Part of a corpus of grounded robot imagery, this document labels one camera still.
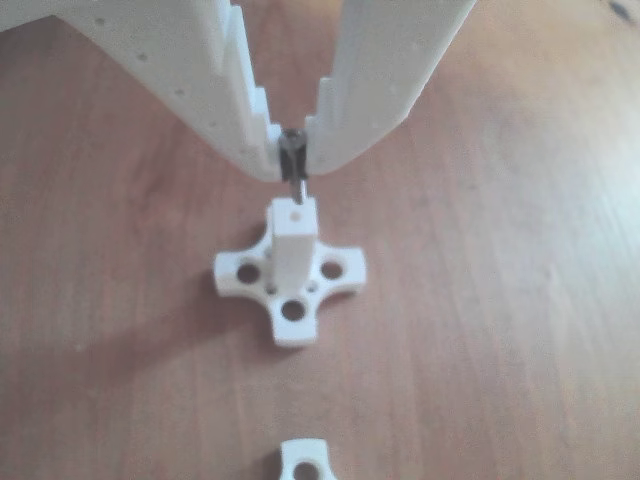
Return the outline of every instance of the small hole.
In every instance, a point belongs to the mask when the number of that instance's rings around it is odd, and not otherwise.
[[[290,322],[297,322],[304,318],[304,305],[298,300],[289,300],[282,305],[282,315]]]
[[[320,478],[320,472],[318,467],[312,463],[303,462],[296,465],[293,470],[293,478],[295,480],[318,480]]]
[[[324,262],[320,270],[322,275],[329,280],[335,280],[342,276],[342,266],[337,262]]]
[[[245,263],[238,269],[238,280],[245,285],[256,283],[260,278],[260,270],[255,265]]]

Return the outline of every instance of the white plastic piece with hole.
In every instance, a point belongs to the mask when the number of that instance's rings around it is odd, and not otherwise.
[[[256,245],[215,257],[216,288],[221,296],[248,297],[264,305],[277,345],[309,345],[318,335],[320,303],[336,293],[360,291],[366,283],[364,253],[360,248],[336,248],[318,240],[314,198],[307,198],[302,205],[290,198],[275,198],[266,217],[265,234]],[[253,283],[238,278],[245,265],[259,270]],[[336,265],[339,271],[323,275],[323,265]],[[297,309],[302,311],[301,318],[295,316]]]
[[[399,125],[475,0],[345,0],[331,75],[306,119],[307,172],[333,171]],[[278,181],[280,125],[229,0],[0,0],[0,31],[55,14],[245,173]]]
[[[295,480],[298,465],[311,464],[318,472],[318,480],[337,480],[329,463],[327,442],[319,438],[299,438],[280,444],[282,474],[280,480]]]

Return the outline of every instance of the wood grain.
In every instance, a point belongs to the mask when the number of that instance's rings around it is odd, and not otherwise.
[[[243,2],[275,120],[336,1]],[[606,2],[480,1],[410,118],[313,179],[370,281],[273,346],[209,262],[280,185],[242,176],[98,48],[0,35],[0,478],[640,478],[640,31]]]

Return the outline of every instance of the metal pin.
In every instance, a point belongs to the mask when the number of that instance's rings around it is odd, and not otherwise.
[[[282,180],[291,185],[291,197],[301,205],[307,198],[307,134],[304,130],[287,129],[278,140]]]

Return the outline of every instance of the white plastic bracket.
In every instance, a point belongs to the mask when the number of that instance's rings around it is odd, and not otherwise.
[[[310,464],[317,470],[316,478],[337,480],[329,463],[327,442],[317,438],[299,438],[280,444],[282,454],[282,474],[280,480],[294,480],[294,472],[302,464]]]
[[[302,204],[273,199],[266,223],[264,236],[253,247],[216,255],[216,288],[223,297],[248,297],[264,305],[277,345],[309,345],[317,337],[320,303],[336,293],[357,292],[366,283],[364,253],[318,240],[311,197]]]

